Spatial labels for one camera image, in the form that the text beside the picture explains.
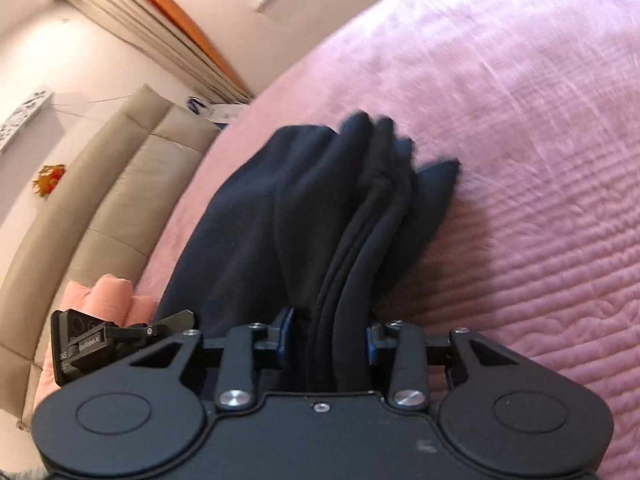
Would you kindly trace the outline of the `navy striped hooded jacket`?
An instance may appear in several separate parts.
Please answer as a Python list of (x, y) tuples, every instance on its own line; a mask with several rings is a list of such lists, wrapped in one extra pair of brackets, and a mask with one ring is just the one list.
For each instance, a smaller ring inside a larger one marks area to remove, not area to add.
[(367, 389), (373, 306), (434, 240), (459, 171), (414, 166), (387, 117), (283, 127), (215, 193), (157, 315), (190, 310), (214, 338), (301, 310), (306, 386)]

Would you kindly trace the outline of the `left beige orange curtain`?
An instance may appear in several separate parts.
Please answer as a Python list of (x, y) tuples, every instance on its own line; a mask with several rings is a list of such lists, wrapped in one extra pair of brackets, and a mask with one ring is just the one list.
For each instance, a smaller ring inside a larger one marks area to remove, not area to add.
[(252, 92), (174, 0), (64, 0), (215, 104), (246, 104)]

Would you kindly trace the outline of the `pink quilted bedspread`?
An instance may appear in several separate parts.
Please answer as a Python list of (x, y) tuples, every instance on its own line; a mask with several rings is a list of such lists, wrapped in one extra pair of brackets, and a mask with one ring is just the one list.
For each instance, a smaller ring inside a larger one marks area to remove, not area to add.
[(381, 0), (210, 147), (138, 284), (162, 296), (224, 180), (286, 125), (393, 118), (418, 162), (460, 160), (447, 218), (378, 310), (465, 326), (590, 388), (639, 474), (639, 0)]

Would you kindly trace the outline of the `beige padded headboard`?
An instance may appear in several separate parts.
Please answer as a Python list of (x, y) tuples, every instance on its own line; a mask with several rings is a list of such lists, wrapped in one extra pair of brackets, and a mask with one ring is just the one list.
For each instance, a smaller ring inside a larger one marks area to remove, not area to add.
[(70, 164), (1, 285), (1, 407), (27, 427), (66, 285), (140, 280), (218, 127), (141, 87)]

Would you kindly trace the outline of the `white bedside items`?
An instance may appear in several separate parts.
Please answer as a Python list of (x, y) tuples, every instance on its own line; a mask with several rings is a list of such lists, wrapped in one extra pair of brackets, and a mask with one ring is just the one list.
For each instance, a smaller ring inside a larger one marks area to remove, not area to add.
[(197, 96), (189, 96), (186, 107), (196, 116), (200, 116), (213, 122), (220, 128), (224, 128), (233, 122), (246, 107), (245, 104), (215, 104), (207, 102)]

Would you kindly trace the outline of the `red orange wall decoration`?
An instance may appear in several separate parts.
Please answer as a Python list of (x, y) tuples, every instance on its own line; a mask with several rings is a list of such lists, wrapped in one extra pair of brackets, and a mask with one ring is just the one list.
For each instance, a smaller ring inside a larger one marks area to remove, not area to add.
[(63, 164), (42, 166), (32, 181), (32, 192), (39, 197), (48, 197), (65, 173), (66, 166)]

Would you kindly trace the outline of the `white wall picture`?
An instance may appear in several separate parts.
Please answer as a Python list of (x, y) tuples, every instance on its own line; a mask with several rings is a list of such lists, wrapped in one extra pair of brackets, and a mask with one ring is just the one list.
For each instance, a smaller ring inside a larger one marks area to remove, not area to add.
[(50, 103), (54, 92), (49, 88), (38, 89), (30, 94), (25, 101), (6, 118), (1, 125), (0, 151), (4, 154), (18, 138), (21, 132), (38, 116)]

